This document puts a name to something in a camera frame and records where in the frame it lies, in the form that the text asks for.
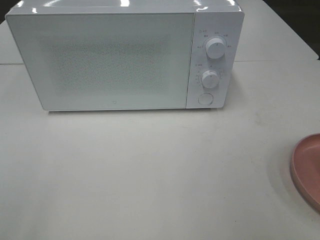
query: microwave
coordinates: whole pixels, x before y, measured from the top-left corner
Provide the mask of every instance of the microwave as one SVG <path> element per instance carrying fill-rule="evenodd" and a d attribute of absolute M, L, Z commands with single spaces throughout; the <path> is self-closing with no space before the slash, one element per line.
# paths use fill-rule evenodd
<path fill-rule="evenodd" d="M 234 0 L 21 0 L 5 16 L 47 111 L 224 106 Z"/>

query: knob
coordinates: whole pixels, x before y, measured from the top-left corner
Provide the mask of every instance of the knob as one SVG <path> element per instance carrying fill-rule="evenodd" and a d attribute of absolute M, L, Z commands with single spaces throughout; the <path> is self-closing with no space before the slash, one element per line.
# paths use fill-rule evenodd
<path fill-rule="evenodd" d="M 206 43 L 205 50 L 209 58 L 219 59 L 225 54 L 226 40 L 220 36 L 216 36 Z"/>
<path fill-rule="evenodd" d="M 202 85 L 207 89 L 213 89 L 219 84 L 219 77 L 216 71 L 205 71 L 201 77 Z"/>

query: round button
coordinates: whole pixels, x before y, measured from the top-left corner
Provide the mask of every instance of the round button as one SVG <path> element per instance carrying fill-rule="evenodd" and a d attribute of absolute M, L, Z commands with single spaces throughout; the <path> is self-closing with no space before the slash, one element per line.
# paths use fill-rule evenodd
<path fill-rule="evenodd" d="M 198 102 L 201 105 L 210 105 L 214 101 L 214 96 L 212 96 L 210 93 L 204 93 L 198 98 Z"/>
<path fill-rule="evenodd" d="M 219 84 L 219 77 L 216 71 L 205 71 L 201 77 L 202 85 L 207 89 L 213 89 Z"/>
<path fill-rule="evenodd" d="M 219 59 L 225 54 L 226 40 L 220 36 L 216 36 L 206 43 L 205 50 L 209 58 Z"/>

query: table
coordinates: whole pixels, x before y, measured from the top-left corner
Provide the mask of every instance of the table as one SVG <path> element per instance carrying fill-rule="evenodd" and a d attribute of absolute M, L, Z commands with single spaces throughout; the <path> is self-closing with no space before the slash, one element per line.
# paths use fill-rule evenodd
<path fill-rule="evenodd" d="M 316 60 L 318 55 L 262 0 L 238 0 L 245 12 L 236 61 Z M 0 64 L 22 63 L 6 22 L 0 25 Z"/>
<path fill-rule="evenodd" d="M 46 112 L 0 66 L 3 240 L 318 240 L 289 160 L 320 129 L 320 63 L 235 62 L 223 109 Z"/>

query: microwave window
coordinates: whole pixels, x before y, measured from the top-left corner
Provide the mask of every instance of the microwave window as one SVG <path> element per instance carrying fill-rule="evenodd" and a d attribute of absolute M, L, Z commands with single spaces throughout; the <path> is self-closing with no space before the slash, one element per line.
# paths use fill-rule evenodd
<path fill-rule="evenodd" d="M 193 14 L 9 19 L 43 108 L 185 108 Z"/>

